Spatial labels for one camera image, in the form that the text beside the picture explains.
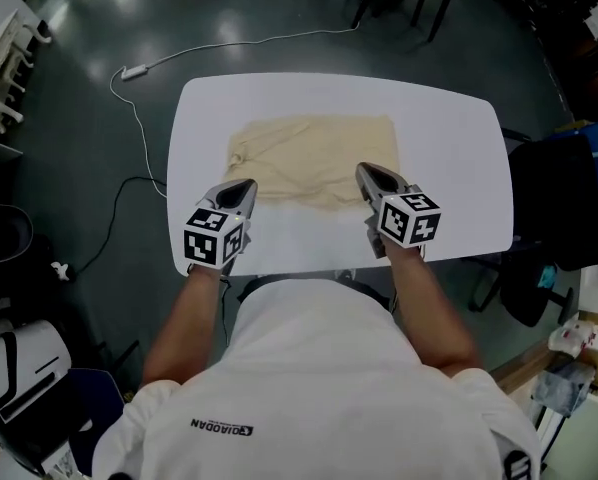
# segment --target person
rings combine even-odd
[[[94,478],[539,478],[534,427],[483,370],[417,249],[384,240],[402,333],[328,280],[266,284],[210,355],[220,272],[195,266]]]

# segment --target person's right arm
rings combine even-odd
[[[421,362],[449,377],[482,368],[472,337],[417,249],[382,240],[392,264],[403,328]]]

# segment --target floor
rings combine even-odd
[[[417,28],[408,26],[415,0],[359,30],[188,54],[117,89],[137,104],[157,178],[166,179],[168,143],[179,94],[200,76],[261,71],[345,73],[414,82],[488,100],[502,126],[541,138],[567,121],[567,112],[531,31],[493,0],[453,0],[432,44],[425,39],[440,0],[427,0]],[[40,48],[21,112],[25,123],[7,143],[24,159],[14,204],[48,235],[57,255],[79,267],[105,237],[121,181],[146,175],[144,152],[130,109],[108,91],[120,66],[149,62],[207,43],[252,40],[313,29],[349,26],[358,0],[30,0],[55,37]],[[481,278],[461,261],[434,265],[440,280],[475,333],[486,366],[495,367],[554,328],[549,307],[533,329],[514,321],[499,304],[482,315],[467,301]],[[389,294],[386,269],[359,271],[358,279]],[[559,289],[578,275],[560,276]],[[119,201],[111,241],[78,281],[66,289],[93,339],[117,355],[139,339],[127,365],[137,381],[147,349],[183,278],[175,271],[166,201],[149,183],[128,186]],[[234,299],[226,296],[228,330]],[[214,358],[224,347],[216,326]]]

